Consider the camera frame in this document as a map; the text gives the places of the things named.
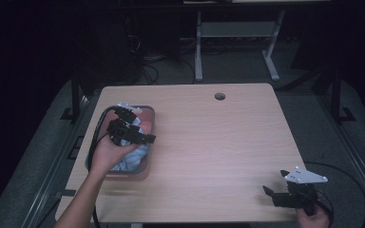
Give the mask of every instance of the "floor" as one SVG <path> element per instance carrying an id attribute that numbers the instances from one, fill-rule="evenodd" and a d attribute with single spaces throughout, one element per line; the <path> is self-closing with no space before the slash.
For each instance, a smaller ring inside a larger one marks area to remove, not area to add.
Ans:
<path id="1" fill-rule="evenodd" d="M 245 48 L 205 52 L 202 84 L 268 83 L 279 88 L 307 73 L 291 69 L 298 44 L 279 42 L 273 60 L 281 79 L 273 82 L 260 53 L 267 42 L 254 40 L 249 41 Z M 144 68 L 146 74 L 142 75 L 137 86 L 193 82 L 192 51 L 183 54 L 179 62 L 162 59 L 148 64 L 150 66 Z M 153 67 L 159 72 L 158 77 Z M 329 177 L 329 182 L 317 184 L 317 189 L 323 191 L 335 207 L 333 227 L 365 227 L 365 176 L 360 174 L 360 170 L 365 171 L 365 108 L 357 93 L 342 83 L 341 106 L 351 110 L 355 121 L 337 124 L 329 111 L 330 91 L 325 95 L 316 95 L 312 91 L 315 80 L 308 80 L 290 91 L 277 91 L 279 103 L 307 168 Z M 63 86 L 0 199 L 0 227 L 52 227 L 58 200 L 64 194 L 68 175 L 77 156 L 77 146 L 85 135 L 99 96 L 100 89 L 97 89 L 93 96 L 83 99 L 81 116 L 72 123 L 71 120 L 61 119 L 64 111 L 71 107 L 70 82 Z M 102 227 L 129 225 L 109 223 L 102 224 Z M 252 222 L 147 224 L 145 227 L 279 228 L 297 225 L 295 222 Z"/>

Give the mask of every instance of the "wooden table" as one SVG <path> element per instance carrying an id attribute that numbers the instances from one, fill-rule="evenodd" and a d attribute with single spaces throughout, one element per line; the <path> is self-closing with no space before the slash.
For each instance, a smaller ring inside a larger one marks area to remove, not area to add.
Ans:
<path id="1" fill-rule="evenodd" d="M 225 99 L 215 99 L 223 93 Z M 102 112 L 118 102 L 156 111 L 156 141 L 145 180 L 106 180 L 97 199 L 102 222 L 248 222 L 293 220 L 262 186 L 286 192 L 280 169 L 304 167 L 268 84 L 106 87 L 66 189 L 87 175 L 85 160 Z M 63 197 L 59 218 L 72 197 Z"/>

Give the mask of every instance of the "forearm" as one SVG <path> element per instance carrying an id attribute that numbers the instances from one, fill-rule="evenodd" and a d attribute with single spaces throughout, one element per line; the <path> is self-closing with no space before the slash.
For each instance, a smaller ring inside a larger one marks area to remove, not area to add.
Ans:
<path id="1" fill-rule="evenodd" d="M 90 172 L 55 227 L 88 227 L 105 176 Z"/>

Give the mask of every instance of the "human hand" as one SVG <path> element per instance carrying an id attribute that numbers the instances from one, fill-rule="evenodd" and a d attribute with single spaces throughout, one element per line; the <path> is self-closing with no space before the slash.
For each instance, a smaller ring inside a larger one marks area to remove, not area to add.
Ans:
<path id="1" fill-rule="evenodd" d="M 328 228 L 330 219 L 327 213 L 316 205 L 316 212 L 312 216 L 307 216 L 302 208 L 296 209 L 296 217 L 300 228 Z"/>
<path id="2" fill-rule="evenodd" d="M 105 135 L 97 144 L 90 172 L 97 172 L 104 177 L 126 154 L 134 151 L 139 146 L 139 144 L 118 146 L 114 144 L 108 135 Z"/>

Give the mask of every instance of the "metal stand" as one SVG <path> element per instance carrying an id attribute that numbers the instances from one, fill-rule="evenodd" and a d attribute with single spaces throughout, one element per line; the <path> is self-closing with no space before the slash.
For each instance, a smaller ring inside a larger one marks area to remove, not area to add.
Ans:
<path id="1" fill-rule="evenodd" d="M 284 12 L 284 10 L 281 10 L 277 21 L 273 22 L 203 22 L 201 12 L 198 11 L 195 80 L 197 82 L 203 80 L 201 58 L 202 37 L 270 37 L 271 43 L 268 49 L 262 51 L 262 56 L 272 80 L 278 81 L 279 76 L 271 56 L 278 39 Z"/>

